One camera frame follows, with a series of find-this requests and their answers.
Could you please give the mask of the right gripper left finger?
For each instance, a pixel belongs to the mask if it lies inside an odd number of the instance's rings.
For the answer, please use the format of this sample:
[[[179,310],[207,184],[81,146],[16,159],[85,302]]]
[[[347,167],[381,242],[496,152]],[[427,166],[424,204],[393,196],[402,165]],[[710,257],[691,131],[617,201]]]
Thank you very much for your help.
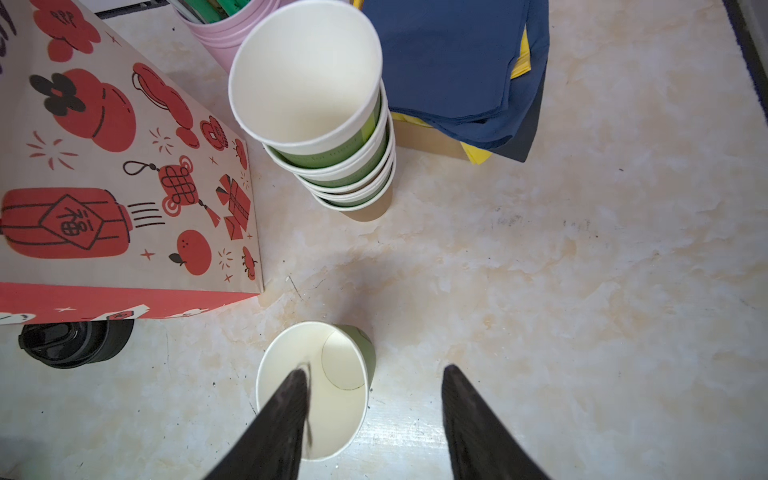
[[[209,479],[296,479],[310,405],[306,367],[292,370]]]

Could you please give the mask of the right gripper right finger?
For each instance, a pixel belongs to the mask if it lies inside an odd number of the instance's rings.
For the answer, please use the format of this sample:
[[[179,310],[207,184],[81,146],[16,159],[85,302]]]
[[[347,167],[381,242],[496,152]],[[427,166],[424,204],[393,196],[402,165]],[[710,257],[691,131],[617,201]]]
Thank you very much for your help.
[[[546,479],[468,378],[454,364],[443,373],[443,426],[456,479]]]

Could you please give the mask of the green paper coffee cup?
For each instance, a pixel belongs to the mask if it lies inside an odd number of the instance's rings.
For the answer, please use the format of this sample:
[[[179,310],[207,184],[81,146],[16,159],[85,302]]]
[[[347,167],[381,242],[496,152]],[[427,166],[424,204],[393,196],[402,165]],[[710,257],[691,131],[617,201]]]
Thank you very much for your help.
[[[371,339],[352,325],[306,321],[281,332],[266,349],[255,383],[262,408],[294,369],[308,373],[309,412],[302,459],[337,456],[359,433],[376,367]]]

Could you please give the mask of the black coffee cup lid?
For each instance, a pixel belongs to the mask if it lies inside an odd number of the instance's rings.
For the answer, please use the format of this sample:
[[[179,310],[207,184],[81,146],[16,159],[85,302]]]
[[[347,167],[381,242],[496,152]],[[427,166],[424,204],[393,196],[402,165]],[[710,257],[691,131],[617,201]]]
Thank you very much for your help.
[[[133,319],[25,325],[18,345],[48,367],[73,369],[115,357],[133,327]]]

